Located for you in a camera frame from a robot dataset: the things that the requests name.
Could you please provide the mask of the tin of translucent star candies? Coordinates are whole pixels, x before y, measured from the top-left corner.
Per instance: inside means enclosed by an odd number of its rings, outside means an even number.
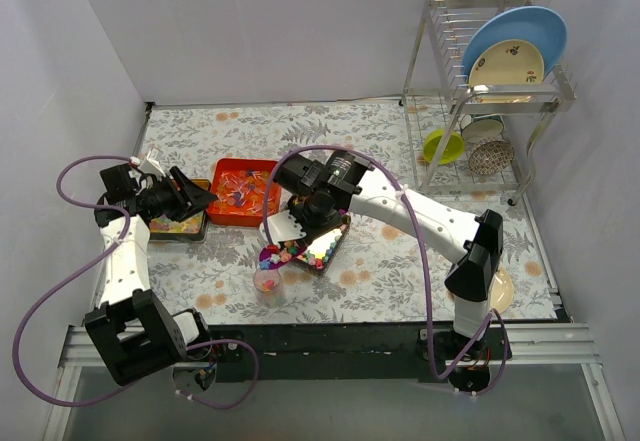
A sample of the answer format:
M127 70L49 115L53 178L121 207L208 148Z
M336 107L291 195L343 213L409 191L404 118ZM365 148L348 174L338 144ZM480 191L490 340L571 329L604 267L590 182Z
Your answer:
M166 215L153 219L149 224L150 241L156 242L202 242L206 236L207 215L199 212L183 222L173 221Z

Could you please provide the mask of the orange tray of lollipops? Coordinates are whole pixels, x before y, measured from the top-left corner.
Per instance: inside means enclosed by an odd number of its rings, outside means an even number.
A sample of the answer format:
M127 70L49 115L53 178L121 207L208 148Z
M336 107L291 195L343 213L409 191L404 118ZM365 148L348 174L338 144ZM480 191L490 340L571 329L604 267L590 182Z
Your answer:
M275 160L222 158L216 163L210 192L217 197L206 210L209 220L219 226L258 227L267 215L280 210L281 188L267 181Z

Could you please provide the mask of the tin of opaque star candies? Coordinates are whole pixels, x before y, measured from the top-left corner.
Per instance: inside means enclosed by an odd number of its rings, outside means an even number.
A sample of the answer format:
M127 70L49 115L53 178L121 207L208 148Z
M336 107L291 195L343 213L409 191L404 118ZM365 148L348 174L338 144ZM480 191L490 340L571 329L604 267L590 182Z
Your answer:
M351 217L328 199L313 201L301 195L289 199L286 213L296 238L281 242L286 253L284 264L324 275L350 228Z

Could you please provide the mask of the purple plastic scoop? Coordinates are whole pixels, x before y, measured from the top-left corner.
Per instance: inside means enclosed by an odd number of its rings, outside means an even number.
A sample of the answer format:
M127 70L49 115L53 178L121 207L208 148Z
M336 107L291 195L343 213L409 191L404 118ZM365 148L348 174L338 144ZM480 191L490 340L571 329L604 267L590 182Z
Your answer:
M276 270L303 255L306 249L293 242L270 244L264 247L258 257L260 270Z

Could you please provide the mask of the clear glass jar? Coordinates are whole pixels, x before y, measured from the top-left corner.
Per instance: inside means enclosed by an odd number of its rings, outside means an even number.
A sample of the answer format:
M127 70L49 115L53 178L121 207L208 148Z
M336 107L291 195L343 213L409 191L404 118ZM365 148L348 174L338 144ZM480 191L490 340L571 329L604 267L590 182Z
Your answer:
M268 308L276 308L284 303L284 285L277 269L258 270L253 276L258 300Z

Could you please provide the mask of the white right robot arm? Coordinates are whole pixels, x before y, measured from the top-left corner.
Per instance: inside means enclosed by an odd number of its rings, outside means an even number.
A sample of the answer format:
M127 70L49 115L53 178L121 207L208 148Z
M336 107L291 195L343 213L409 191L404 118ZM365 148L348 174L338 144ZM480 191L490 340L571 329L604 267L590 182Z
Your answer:
M336 228L345 213L383 222L433 248L451 264L445 286L454 296L452 344L464 358L489 345L490 294L503 253L503 218L440 204L402 186L381 163L346 148L329 146L324 163L306 158L309 147L287 153L268 182L291 195L286 209L263 218L259 230L269 244L309 246Z

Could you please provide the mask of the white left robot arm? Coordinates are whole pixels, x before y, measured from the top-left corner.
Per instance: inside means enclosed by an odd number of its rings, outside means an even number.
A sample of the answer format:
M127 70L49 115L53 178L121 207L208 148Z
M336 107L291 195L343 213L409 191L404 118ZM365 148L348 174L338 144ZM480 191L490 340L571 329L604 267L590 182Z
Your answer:
M106 191L94 217L108 253L105 286L84 326L114 381L125 386L212 351L203 316L193 308L170 314L153 292L147 248L153 220L184 222L218 198L177 167L157 174L125 163L100 176Z

